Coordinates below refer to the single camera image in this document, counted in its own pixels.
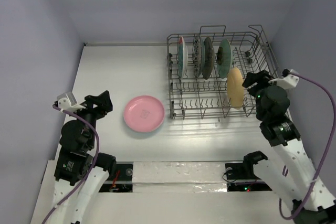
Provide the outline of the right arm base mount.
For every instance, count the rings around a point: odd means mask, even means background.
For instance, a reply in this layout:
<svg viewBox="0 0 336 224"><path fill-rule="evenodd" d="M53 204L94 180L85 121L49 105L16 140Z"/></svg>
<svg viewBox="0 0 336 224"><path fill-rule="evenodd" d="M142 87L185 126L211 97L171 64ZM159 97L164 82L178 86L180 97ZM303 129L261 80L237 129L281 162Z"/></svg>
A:
<svg viewBox="0 0 336 224"><path fill-rule="evenodd" d="M225 163L222 175L229 192L271 191L271 188L254 174L254 166L259 161L267 160L261 151L249 153L241 162Z"/></svg>

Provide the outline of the white plate red teal pattern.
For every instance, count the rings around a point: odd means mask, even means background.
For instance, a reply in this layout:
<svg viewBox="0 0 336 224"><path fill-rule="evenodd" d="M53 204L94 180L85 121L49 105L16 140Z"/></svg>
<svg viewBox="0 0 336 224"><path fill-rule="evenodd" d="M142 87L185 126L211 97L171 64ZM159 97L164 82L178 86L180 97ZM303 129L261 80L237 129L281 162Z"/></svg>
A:
<svg viewBox="0 0 336 224"><path fill-rule="evenodd" d="M188 51L186 42L183 36L178 40L178 76L183 79L187 71Z"/></svg>

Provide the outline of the pink plate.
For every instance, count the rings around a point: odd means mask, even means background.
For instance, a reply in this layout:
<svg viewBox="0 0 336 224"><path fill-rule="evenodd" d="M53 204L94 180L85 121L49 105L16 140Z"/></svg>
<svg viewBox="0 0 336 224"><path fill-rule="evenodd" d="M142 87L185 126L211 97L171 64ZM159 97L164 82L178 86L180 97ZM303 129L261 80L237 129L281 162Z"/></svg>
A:
<svg viewBox="0 0 336 224"><path fill-rule="evenodd" d="M126 125L136 132L153 132L165 119L163 103L150 95L140 95L131 99L124 108Z"/></svg>

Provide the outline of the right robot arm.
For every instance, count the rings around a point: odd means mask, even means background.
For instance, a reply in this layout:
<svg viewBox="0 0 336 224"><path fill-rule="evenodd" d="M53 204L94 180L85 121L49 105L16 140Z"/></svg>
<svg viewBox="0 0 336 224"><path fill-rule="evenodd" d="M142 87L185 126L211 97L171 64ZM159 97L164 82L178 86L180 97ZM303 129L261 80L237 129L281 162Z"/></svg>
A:
<svg viewBox="0 0 336 224"><path fill-rule="evenodd" d="M335 196L319 174L335 133L331 133L318 167L308 157L301 136L286 115L290 106L287 90L295 88L301 75L285 69L283 78L273 78L266 70L249 72L243 87L256 99L256 118L260 130L278 154L292 179L276 170L261 151L244 156L241 171L248 178L258 177L265 182L291 211L286 220L294 223L335 223Z"/></svg>

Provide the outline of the yellow plate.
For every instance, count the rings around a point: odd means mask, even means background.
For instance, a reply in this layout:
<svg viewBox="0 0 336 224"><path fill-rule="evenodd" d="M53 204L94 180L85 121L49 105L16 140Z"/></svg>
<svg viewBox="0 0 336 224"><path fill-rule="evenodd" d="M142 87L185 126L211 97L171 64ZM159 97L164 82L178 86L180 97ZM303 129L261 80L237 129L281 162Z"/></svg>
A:
<svg viewBox="0 0 336 224"><path fill-rule="evenodd" d="M237 67L230 69L227 75L227 96L232 107L238 109L243 106L243 78Z"/></svg>

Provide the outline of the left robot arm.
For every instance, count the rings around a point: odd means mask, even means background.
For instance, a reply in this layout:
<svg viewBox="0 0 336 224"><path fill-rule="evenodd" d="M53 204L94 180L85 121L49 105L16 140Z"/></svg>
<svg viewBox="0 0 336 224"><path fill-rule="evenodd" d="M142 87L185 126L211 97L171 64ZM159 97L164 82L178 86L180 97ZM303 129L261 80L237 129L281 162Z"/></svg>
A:
<svg viewBox="0 0 336 224"><path fill-rule="evenodd" d="M53 109L71 116L61 128L61 146L54 172L53 206L43 223L83 223L107 179L116 174L116 158L101 153L99 119L113 110L109 91L88 95L78 103L72 92L59 95Z"/></svg>

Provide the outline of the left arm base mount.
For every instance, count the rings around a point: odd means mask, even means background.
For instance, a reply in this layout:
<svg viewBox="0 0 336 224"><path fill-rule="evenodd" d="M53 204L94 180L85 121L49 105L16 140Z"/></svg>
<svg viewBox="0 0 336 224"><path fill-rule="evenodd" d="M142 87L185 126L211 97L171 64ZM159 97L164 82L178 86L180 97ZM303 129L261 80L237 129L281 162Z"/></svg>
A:
<svg viewBox="0 0 336 224"><path fill-rule="evenodd" d="M114 174L103 183L100 193L133 192L133 163L117 163Z"/></svg>

